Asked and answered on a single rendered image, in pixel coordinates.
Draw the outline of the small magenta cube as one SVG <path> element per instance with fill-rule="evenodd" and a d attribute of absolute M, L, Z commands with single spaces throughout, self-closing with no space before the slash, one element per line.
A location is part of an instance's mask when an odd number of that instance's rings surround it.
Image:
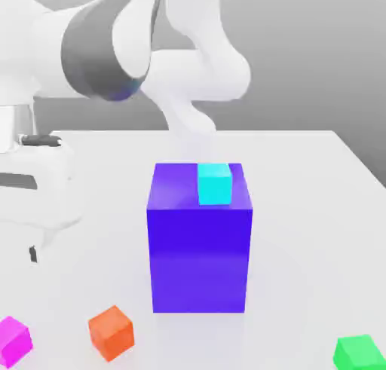
<path fill-rule="evenodd" d="M 33 349 L 29 328 L 14 319 L 0 321 L 0 365 L 11 368 Z"/>

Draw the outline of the small green cube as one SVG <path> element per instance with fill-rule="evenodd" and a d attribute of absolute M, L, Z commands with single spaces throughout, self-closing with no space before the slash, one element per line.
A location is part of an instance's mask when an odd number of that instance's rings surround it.
<path fill-rule="evenodd" d="M 386 359 L 370 335 L 338 338 L 332 360 L 336 370 L 386 370 Z"/>

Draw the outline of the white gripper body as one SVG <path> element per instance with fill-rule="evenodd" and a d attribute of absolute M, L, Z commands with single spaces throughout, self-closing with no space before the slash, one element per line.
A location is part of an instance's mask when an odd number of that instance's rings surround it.
<path fill-rule="evenodd" d="M 63 229 L 81 217 L 82 189 L 68 145 L 0 154 L 0 222 Z"/>

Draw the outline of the small orange cube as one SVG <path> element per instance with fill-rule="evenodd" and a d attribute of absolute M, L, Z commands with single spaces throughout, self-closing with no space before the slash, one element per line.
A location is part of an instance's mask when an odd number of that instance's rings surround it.
<path fill-rule="evenodd" d="M 88 328 L 93 346 L 107 362 L 135 345 L 133 322 L 116 305 L 91 318 Z"/>

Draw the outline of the small cyan cube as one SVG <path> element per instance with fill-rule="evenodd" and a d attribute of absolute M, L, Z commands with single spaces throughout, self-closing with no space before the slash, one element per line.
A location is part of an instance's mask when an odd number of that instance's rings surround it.
<path fill-rule="evenodd" d="M 228 164 L 198 164 L 198 200 L 200 205 L 229 205 L 233 175 Z"/>

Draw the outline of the large purple box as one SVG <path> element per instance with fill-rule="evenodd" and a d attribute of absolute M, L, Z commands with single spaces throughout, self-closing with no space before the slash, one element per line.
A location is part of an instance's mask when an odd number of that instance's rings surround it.
<path fill-rule="evenodd" d="M 155 164 L 146 208 L 155 313 L 242 313 L 253 205 L 241 164 L 232 202 L 201 206 L 197 164 Z"/>

